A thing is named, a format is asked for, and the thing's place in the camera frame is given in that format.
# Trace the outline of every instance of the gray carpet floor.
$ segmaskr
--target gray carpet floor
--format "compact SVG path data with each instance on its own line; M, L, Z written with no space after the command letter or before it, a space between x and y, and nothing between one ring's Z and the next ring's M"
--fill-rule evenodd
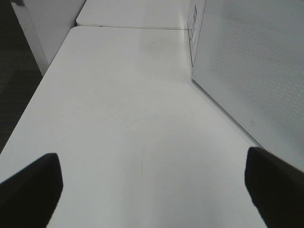
M0 153L41 79L10 2L0 1Z

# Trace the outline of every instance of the perforated panel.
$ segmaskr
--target perforated panel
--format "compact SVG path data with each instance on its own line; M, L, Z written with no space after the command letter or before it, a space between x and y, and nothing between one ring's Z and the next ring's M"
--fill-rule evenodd
M303 1L207 0L193 78L266 148L302 165Z

